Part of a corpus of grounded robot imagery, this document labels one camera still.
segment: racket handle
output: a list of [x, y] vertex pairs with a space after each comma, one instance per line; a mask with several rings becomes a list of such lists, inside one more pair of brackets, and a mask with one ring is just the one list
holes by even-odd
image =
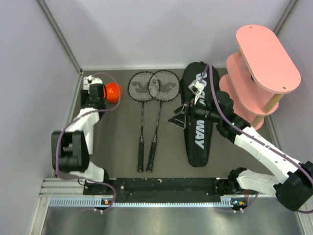
[[154, 139], [152, 141], [151, 148], [150, 148], [149, 160], [148, 160], [148, 165], [147, 165], [147, 172], [152, 172], [153, 161], [155, 160], [156, 147], [157, 147], [157, 140]]
[[140, 138], [138, 149], [138, 167], [137, 167], [138, 172], [143, 172], [143, 148], [144, 148], [143, 138]]

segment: wooden dowel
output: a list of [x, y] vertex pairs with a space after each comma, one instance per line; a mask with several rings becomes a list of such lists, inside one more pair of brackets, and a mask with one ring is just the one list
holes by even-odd
[[279, 102], [279, 100], [284, 96], [284, 94], [275, 94], [273, 97], [268, 101], [268, 103], [264, 106], [263, 112], [268, 113], [271, 109]]
[[263, 118], [263, 116], [256, 116], [255, 119], [252, 121], [251, 126], [255, 128], [263, 120]]

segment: robotic arm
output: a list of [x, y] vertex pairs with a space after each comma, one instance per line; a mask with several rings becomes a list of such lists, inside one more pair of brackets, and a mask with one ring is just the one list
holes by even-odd
[[[103, 182], [108, 174], [89, 160], [93, 154], [93, 129], [101, 119], [105, 109], [105, 86], [101, 79], [92, 76], [84, 77], [81, 90], [81, 110], [64, 133], [59, 151], [59, 169], [79, 177]], [[55, 169], [56, 145], [61, 131], [54, 131], [51, 136], [52, 165]]]
[[[194, 96], [189, 102], [174, 111], [175, 116], [169, 119], [169, 122], [182, 128], [197, 119], [216, 122], [216, 128], [223, 137], [246, 150], [273, 173], [273, 175], [260, 174], [245, 168], [233, 170], [228, 176], [226, 184], [221, 182], [216, 185], [216, 192], [219, 195], [224, 195], [230, 189], [233, 192], [251, 189], [277, 198], [283, 206], [291, 211], [298, 210], [313, 195], [312, 185], [307, 177], [292, 163], [271, 151], [270, 148], [273, 148], [281, 152], [260, 136], [247, 121], [234, 113], [233, 100], [226, 92], [216, 92], [218, 103], [224, 115], [233, 125], [265, 143], [265, 146], [228, 125], [220, 116], [213, 101], [207, 106], [197, 104], [197, 99], [201, 94], [201, 89], [203, 89], [198, 81], [193, 82], [189, 88]], [[299, 164], [311, 176], [313, 175], [311, 162], [308, 161], [303, 164], [290, 156], [286, 157]]]

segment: pink shelf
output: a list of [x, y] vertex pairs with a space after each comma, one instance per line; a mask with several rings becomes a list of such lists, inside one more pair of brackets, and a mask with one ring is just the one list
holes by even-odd
[[[234, 113], [245, 119], [247, 122], [252, 123], [256, 115], [250, 114], [246, 109], [242, 107], [237, 98], [236, 92], [233, 88], [232, 82], [228, 74], [224, 75], [220, 79], [221, 91], [227, 92], [230, 98], [234, 101]], [[264, 119], [255, 127], [258, 130], [264, 123]]]
[[260, 25], [246, 25], [236, 33], [239, 49], [255, 82], [274, 94], [296, 89], [301, 76], [276, 35]]
[[240, 103], [254, 115], [272, 114], [278, 108], [278, 103], [267, 114], [262, 110], [274, 94], [262, 89], [252, 81], [251, 73], [243, 67], [243, 62], [242, 56], [236, 53], [230, 55], [226, 61], [227, 71]]

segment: wooden post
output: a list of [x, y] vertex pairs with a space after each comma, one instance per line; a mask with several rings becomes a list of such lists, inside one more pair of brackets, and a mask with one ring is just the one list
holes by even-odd
[[263, 120], [263, 118], [263, 116], [256, 116], [255, 119], [252, 121], [251, 126], [255, 128]]
[[268, 103], [264, 106], [263, 112], [268, 113], [277, 102], [284, 96], [284, 94], [275, 94], [273, 97], [268, 101]]

